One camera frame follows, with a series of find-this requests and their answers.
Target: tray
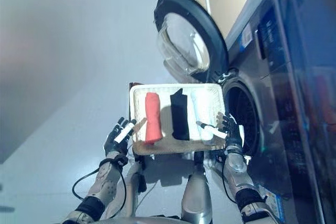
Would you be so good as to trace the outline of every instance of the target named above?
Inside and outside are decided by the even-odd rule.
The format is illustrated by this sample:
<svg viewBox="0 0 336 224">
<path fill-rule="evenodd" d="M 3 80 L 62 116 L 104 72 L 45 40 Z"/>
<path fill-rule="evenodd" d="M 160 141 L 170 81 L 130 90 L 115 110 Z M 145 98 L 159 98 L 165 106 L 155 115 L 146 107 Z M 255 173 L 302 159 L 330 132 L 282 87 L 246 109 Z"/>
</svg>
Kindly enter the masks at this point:
<svg viewBox="0 0 336 224">
<path fill-rule="evenodd" d="M 176 140 L 173 136 L 173 125 L 171 115 L 170 95 L 174 94 L 180 88 L 183 94 L 188 96 L 187 113 L 190 140 Z M 161 130 L 163 138 L 155 144 L 145 144 L 146 135 L 146 112 L 145 97 L 148 92 L 155 92 L 160 97 L 161 107 Z M 203 99 L 205 106 L 198 111 L 199 114 L 209 113 L 207 117 L 210 121 L 204 122 L 216 125 L 216 116 L 218 112 L 224 113 L 225 106 L 223 100 L 222 88 L 218 84 L 151 84 L 134 86 L 130 90 L 130 115 L 132 119 L 137 120 L 134 127 L 133 150 L 138 155 L 185 153 L 192 151 L 218 150 L 224 147 L 225 141 L 222 138 L 214 136 L 212 140 L 204 144 L 196 124 L 196 115 L 194 111 L 191 93 L 196 92 L 196 99 Z"/>
</svg>

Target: label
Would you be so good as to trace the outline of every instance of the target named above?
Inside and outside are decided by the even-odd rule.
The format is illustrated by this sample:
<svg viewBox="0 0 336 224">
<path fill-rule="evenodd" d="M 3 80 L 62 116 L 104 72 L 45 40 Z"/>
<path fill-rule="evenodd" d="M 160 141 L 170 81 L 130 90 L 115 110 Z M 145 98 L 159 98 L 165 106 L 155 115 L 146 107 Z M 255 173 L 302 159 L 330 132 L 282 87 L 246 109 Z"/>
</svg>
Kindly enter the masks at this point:
<svg viewBox="0 0 336 224">
<path fill-rule="evenodd" d="M 239 39 L 240 51 L 244 51 L 248 44 L 250 44 L 250 42 L 253 40 L 250 23 L 245 26 Z"/>
<path fill-rule="evenodd" d="M 278 195 L 267 190 L 265 187 L 262 187 L 261 185 L 258 186 L 258 189 L 259 189 L 259 193 L 262 196 L 262 198 L 267 196 L 266 204 L 270 207 L 273 214 L 276 217 L 278 217 L 278 219 L 282 223 L 285 223 L 285 217 L 284 217 L 283 208 L 281 204 L 281 198 Z"/>
</svg>

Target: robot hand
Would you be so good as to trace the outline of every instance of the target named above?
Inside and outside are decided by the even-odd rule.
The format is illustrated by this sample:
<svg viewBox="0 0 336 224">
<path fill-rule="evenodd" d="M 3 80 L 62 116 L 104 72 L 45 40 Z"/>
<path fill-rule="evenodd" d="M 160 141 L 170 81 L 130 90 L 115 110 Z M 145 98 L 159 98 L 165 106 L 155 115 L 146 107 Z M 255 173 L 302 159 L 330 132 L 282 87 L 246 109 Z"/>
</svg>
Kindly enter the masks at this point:
<svg viewBox="0 0 336 224">
<path fill-rule="evenodd" d="M 226 113 L 223 116 L 223 132 L 227 133 L 227 138 L 234 138 L 236 142 L 242 142 L 242 137 L 239 132 L 239 125 L 237 124 L 234 117 Z"/>
<path fill-rule="evenodd" d="M 127 154 L 127 144 L 130 136 L 133 134 L 132 128 L 136 122 L 135 119 L 129 122 L 128 120 L 124 120 L 123 117 L 118 120 L 111 133 L 107 136 L 104 144 L 105 156 L 111 151 L 118 151 L 124 155 Z"/>
</svg>

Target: black cable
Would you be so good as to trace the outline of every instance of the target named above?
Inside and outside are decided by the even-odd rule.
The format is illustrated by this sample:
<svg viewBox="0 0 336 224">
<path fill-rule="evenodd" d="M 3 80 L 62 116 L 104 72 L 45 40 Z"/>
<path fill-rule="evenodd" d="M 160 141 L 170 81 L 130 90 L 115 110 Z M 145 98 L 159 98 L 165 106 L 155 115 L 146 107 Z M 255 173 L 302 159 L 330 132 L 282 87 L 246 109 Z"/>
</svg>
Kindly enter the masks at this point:
<svg viewBox="0 0 336 224">
<path fill-rule="evenodd" d="M 95 169 L 93 172 L 90 172 L 89 174 L 81 177 L 79 180 L 77 180 L 74 185 L 72 186 L 72 194 L 75 195 L 76 198 L 80 199 L 80 200 L 84 200 L 82 197 L 80 197 L 78 194 L 76 194 L 75 192 L 75 186 L 81 182 L 83 179 L 87 178 L 87 177 L 90 177 L 91 175 L 97 173 L 99 171 L 99 168 Z"/>
<path fill-rule="evenodd" d="M 117 216 L 118 213 L 120 213 L 120 211 L 122 210 L 122 208 L 125 206 L 125 203 L 126 203 L 126 197 L 127 197 L 127 191 L 126 191 L 126 183 L 125 183 L 125 179 L 124 179 L 124 176 L 122 175 L 122 172 L 120 170 L 118 170 L 119 173 L 120 173 L 120 177 L 121 177 L 121 180 L 122 180 L 122 183 L 124 184 L 124 191 L 125 191 L 125 196 L 124 196 L 124 202 L 122 203 L 121 207 L 119 208 L 119 210 L 110 217 L 110 219 L 114 218 L 115 216 Z"/>
<path fill-rule="evenodd" d="M 224 182 L 224 160 L 223 160 L 223 165 L 222 165 L 222 181 L 223 181 L 223 186 L 224 186 L 224 190 L 225 190 L 225 193 L 226 193 L 226 196 L 228 197 L 228 199 L 230 200 L 230 201 L 232 201 L 233 203 L 235 203 L 236 204 L 236 202 L 233 200 L 233 199 L 231 199 L 230 198 L 230 196 L 229 196 L 229 194 L 227 193 L 227 190 L 226 190 L 226 186 L 225 186 L 225 182 Z"/>
</svg>

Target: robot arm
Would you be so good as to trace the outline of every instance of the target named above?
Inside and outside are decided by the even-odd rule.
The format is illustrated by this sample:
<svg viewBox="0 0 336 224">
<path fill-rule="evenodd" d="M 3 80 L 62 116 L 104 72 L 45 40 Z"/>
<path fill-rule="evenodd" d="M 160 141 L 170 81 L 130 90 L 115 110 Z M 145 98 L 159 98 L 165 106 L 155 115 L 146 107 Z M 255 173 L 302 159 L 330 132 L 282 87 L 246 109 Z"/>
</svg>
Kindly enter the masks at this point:
<svg viewBox="0 0 336 224">
<path fill-rule="evenodd" d="M 247 173 L 247 165 L 242 153 L 242 138 L 239 127 L 231 115 L 223 117 L 226 138 L 226 159 L 223 174 L 229 189 L 235 198 L 244 223 L 248 224 L 278 224 L 271 209 L 262 199 Z"/>
<path fill-rule="evenodd" d="M 92 223 L 100 219 L 108 204 L 115 198 L 117 183 L 122 168 L 127 164 L 127 143 L 135 120 L 129 124 L 121 118 L 107 137 L 104 145 L 106 159 L 99 164 L 95 183 L 91 186 L 82 203 L 72 211 L 62 224 Z"/>
</svg>

